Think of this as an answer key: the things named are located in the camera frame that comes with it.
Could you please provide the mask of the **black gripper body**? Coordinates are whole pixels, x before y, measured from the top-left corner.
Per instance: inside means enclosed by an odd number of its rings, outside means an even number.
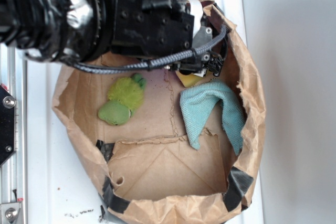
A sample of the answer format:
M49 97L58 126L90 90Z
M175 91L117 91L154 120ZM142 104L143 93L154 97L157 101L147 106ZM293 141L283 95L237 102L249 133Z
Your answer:
M213 31L198 0L113 0L113 5L111 49L139 59L121 71L169 67L220 75L225 56L213 48L226 41L227 30Z

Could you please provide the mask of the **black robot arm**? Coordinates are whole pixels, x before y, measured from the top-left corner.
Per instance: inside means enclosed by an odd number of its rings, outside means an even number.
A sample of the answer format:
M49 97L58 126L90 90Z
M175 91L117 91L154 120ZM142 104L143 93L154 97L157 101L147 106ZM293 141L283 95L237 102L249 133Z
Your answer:
M227 28L192 0L1 0L1 43L96 74L168 68L219 76Z

